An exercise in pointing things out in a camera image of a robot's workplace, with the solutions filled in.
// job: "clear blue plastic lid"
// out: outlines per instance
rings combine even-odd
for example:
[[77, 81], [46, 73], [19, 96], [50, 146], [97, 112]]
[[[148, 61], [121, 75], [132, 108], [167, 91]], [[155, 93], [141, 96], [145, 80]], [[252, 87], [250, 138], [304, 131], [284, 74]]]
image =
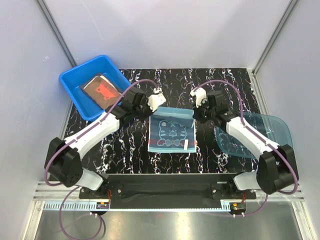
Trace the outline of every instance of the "clear blue plastic lid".
[[[250, 112], [244, 112], [243, 116], [252, 127], [268, 139], [281, 146], [288, 144], [293, 147], [289, 128], [280, 118]], [[219, 127], [216, 128], [216, 141], [220, 149], [226, 154], [241, 158], [255, 158], [241, 142]]]

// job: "light blue cloth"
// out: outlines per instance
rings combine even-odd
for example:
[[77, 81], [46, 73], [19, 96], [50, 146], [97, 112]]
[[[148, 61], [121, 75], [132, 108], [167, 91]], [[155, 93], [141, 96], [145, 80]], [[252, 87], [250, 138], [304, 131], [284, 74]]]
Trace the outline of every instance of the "light blue cloth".
[[159, 107], [149, 119], [148, 151], [195, 153], [196, 129], [191, 109]]

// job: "blue plastic tray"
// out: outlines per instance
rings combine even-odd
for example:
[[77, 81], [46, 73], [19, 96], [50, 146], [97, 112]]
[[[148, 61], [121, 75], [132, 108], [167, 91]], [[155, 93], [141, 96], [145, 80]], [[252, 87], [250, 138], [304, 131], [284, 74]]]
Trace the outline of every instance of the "blue plastic tray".
[[106, 55], [97, 56], [81, 65], [71, 68], [59, 77], [60, 82], [68, 92], [76, 109], [86, 121], [93, 122], [104, 112], [104, 110], [80, 88], [82, 84], [85, 84], [99, 73], [103, 74], [122, 91], [131, 85]]

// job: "gray wall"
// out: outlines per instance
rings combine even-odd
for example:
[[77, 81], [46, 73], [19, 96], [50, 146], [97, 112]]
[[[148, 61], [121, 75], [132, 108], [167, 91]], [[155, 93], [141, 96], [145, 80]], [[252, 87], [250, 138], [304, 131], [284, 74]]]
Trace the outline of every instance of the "gray wall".
[[300, 184], [320, 236], [320, 1], [302, 0], [257, 74], [271, 115], [289, 126]]
[[67, 112], [58, 77], [70, 65], [35, 0], [0, 3], [0, 239], [17, 240]]
[[77, 63], [253, 68], [290, 0], [45, 0]]

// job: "black marble table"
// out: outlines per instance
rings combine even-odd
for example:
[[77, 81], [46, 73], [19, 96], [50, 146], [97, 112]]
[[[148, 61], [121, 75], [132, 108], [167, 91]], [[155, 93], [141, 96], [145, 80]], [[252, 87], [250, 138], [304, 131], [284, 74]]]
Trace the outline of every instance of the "black marble table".
[[[241, 94], [246, 112], [259, 113], [249, 75], [245, 68], [199, 69], [125, 69], [121, 71], [130, 81], [151, 79], [157, 82], [166, 97], [164, 107], [192, 108], [191, 89], [208, 80], [225, 80]], [[140, 88], [151, 93], [152, 85], [141, 83]], [[230, 87], [223, 83], [204, 89], [221, 90], [229, 98], [230, 106], [239, 109], [239, 101]], [[86, 127], [75, 106], [71, 110], [65, 137]], [[84, 156], [82, 165], [92, 171], [107, 174], [172, 174], [172, 173], [236, 173], [256, 170], [255, 159], [240, 158], [223, 153], [216, 142], [212, 122], [196, 123], [196, 153], [148, 152], [149, 121], [134, 122], [105, 137]]]

